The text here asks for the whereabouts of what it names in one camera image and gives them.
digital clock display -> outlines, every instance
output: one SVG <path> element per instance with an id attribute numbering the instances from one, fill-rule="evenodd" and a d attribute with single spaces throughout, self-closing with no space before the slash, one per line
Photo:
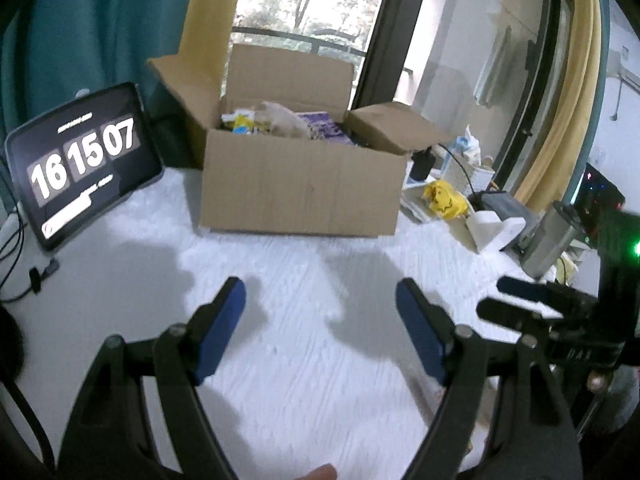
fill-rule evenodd
<path id="1" fill-rule="evenodd" d="M 162 173 L 131 83 L 31 120 L 9 135 L 6 154 L 16 191 L 45 250 Z"/>

open cardboard box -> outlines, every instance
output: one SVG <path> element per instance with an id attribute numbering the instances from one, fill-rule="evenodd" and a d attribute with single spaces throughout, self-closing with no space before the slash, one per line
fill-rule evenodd
<path id="1" fill-rule="evenodd" d="M 218 129 L 220 114 L 263 101 L 295 112 L 328 112 L 344 122 L 354 67 L 341 60 L 236 44 L 221 100 L 214 82 L 185 56 L 149 63 L 193 118 L 191 145 L 203 163 L 200 225 L 214 230 L 393 235 L 405 154 L 445 138 L 428 133 L 428 121 L 398 104 L 362 108 L 347 118 L 373 149 Z"/>

screw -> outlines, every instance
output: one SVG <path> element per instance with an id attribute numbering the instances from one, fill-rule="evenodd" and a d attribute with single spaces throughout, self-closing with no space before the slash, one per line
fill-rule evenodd
<path id="1" fill-rule="evenodd" d="M 105 339 L 104 344 L 107 345 L 107 348 L 113 350 L 122 344 L 122 338 L 119 335 L 110 335 Z"/>
<path id="2" fill-rule="evenodd" d="M 169 327 L 169 334 L 174 337 L 182 337 L 187 333 L 187 327 L 185 327 L 182 323 L 176 323 L 175 325 L 171 325 Z"/>
<path id="3" fill-rule="evenodd" d="M 607 378 L 597 372 L 596 370 L 592 370 L 589 373 L 589 377 L 587 378 L 587 390 L 589 390 L 592 394 L 603 394 L 607 391 L 609 387 L 609 381 Z"/>
<path id="4" fill-rule="evenodd" d="M 458 325 L 455 332 L 462 339 L 469 339 L 474 334 L 473 329 L 467 325 Z"/>
<path id="5" fill-rule="evenodd" d="M 535 348 L 538 346 L 538 340 L 531 334 L 525 334 L 520 338 L 520 341 L 524 346 L 528 346 L 529 348 Z"/>

purple package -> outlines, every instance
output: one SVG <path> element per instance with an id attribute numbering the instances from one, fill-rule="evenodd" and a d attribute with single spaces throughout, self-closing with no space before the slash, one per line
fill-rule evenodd
<path id="1" fill-rule="evenodd" d="M 309 125 L 316 139 L 324 139 L 331 144 L 353 146 L 351 139 L 338 128 L 327 112 L 307 112 L 297 115 Z"/>

white tabletop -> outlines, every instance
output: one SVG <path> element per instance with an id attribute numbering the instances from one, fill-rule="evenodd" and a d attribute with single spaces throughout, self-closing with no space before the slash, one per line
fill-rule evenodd
<path id="1" fill-rule="evenodd" d="M 342 479 L 402 477 L 427 431 L 415 391 L 424 374 L 394 306 L 402 277 L 456 323 L 517 338 L 480 321 L 476 304 L 500 297 L 499 276 L 525 275 L 504 254 L 477 255 L 462 221 L 419 226 L 400 214 L 396 236 L 378 239 L 203 234 L 193 227 L 199 197 L 199 172 L 166 170 L 64 246 L 39 295 L 9 306 L 26 336 L 18 386 L 56 454 L 103 340 L 151 338 L 186 322 L 229 276 L 245 281 L 248 304 L 199 394 L 244 480 L 291 480 L 326 462 Z M 10 218 L 0 240 L 14 229 Z M 28 269 L 47 261 L 28 230 L 2 295 L 24 290 Z M 145 384 L 163 463 L 178 468 Z"/>

